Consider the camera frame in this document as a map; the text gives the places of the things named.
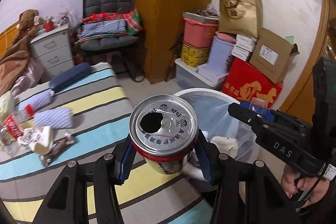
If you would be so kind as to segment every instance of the cartoon logo on lid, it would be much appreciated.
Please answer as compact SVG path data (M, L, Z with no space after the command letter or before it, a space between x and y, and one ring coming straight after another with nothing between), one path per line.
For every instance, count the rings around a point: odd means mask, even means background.
M168 109L168 106L166 105L166 104L163 104L163 105L160 105L160 110L162 110L162 111L167 111L167 109Z
M187 126L187 121L182 119L180 121L176 120L176 127L186 127Z

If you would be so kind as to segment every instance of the drawer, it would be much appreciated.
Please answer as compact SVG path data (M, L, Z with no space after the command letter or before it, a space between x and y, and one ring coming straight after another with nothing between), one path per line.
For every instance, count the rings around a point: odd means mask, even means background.
M50 81L57 75L60 75L62 72L72 68L73 66L74 63L72 62L72 60L69 60L52 68L46 69L41 77L42 83Z
M63 31L53 34L49 37L43 38L39 41L36 41L33 44L31 44L30 47L33 57L37 58L41 55L65 47L68 44L69 43L68 43L67 31Z
M63 48L59 48L58 50L44 54L36 59L42 62L44 69L49 69L58 64L71 60L72 55L71 55L70 47L66 46Z

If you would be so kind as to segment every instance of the screw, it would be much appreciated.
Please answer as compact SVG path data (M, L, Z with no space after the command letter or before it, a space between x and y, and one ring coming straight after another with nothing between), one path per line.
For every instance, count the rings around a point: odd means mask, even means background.
M68 162L68 166L69 166L69 167L74 167L76 164L77 164L77 163L76 163L74 160L70 160L70 161Z
M227 154L225 154L225 153L221 153L221 154L219 154L219 156L218 156L221 160L227 160L228 158L229 158L229 156L227 155Z
M257 160L255 162L255 165L261 168L261 167L264 167L265 163L262 160Z
M112 159L113 159L113 155L111 153L104 155L104 160L112 160Z

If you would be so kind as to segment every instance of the gray drawer cabinet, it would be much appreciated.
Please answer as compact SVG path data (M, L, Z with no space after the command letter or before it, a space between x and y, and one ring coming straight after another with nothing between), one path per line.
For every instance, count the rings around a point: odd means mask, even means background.
M32 58L43 64L45 69L41 81L50 81L63 71L74 66L68 41L68 24L45 32L30 42Z

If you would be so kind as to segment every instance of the gray floor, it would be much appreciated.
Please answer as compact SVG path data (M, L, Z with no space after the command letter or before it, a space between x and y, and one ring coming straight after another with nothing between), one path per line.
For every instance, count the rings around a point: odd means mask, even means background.
M174 94L182 90L175 79L169 82L160 82L151 85L147 79L141 83L135 83L128 73L118 74L120 85L124 88L126 96L131 100L134 106L137 106L143 100L160 94Z

